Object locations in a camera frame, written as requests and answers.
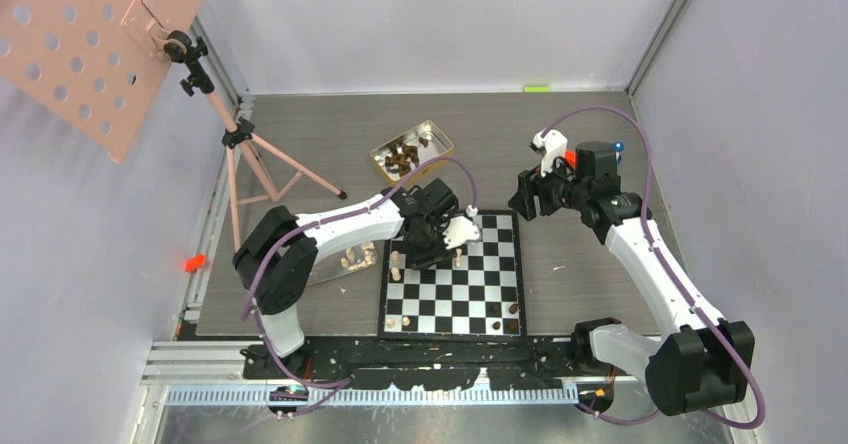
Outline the black white chessboard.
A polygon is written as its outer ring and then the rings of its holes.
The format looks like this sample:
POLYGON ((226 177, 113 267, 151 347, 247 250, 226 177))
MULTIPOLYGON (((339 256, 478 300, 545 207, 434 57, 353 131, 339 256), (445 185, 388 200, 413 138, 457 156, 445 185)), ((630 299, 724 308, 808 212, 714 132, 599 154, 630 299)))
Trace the black white chessboard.
POLYGON ((379 337, 497 342, 527 336, 518 214, 482 210, 475 223, 481 239, 463 247, 459 269, 453 268, 454 257, 428 269, 408 269, 403 241, 383 244, 379 337), (399 282, 391 278, 393 251, 400 253, 399 282), (509 313, 513 303, 519 304, 517 314, 509 313), (411 319, 408 328, 402 327, 404 316, 411 319), (394 329, 386 327, 388 318, 394 329), (510 320, 518 322, 517 333, 505 329, 510 320), (499 331, 491 328, 496 321, 502 324, 499 331))

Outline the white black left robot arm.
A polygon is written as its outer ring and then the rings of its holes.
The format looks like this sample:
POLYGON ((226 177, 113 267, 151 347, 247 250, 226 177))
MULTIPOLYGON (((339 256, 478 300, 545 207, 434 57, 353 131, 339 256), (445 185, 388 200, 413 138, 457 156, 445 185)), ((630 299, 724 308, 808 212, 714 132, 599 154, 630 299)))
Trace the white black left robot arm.
POLYGON ((270 342, 268 364, 280 376, 298 376, 307 362, 296 304, 321 261, 372 241, 400 239, 405 266, 426 269, 455 257, 480 236, 473 209, 461 210, 440 179, 410 190, 388 188, 358 204, 317 214, 268 211, 241 244, 232 264, 270 342))

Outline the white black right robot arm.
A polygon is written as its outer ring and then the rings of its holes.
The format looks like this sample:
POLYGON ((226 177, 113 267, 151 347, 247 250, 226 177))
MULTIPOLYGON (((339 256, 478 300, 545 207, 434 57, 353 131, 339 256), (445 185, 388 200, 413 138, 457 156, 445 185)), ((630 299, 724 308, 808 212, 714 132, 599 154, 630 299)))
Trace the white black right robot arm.
POLYGON ((560 209, 578 212, 627 271, 661 336, 650 339, 616 318, 578 323, 571 335, 574 367, 591 375, 610 365, 637 378, 667 416, 743 401, 752 387, 753 331, 726 320, 697 291, 642 197, 622 191, 618 146, 591 141, 570 151, 564 138, 536 137, 530 147, 541 162, 519 174, 509 207, 527 221, 560 209))

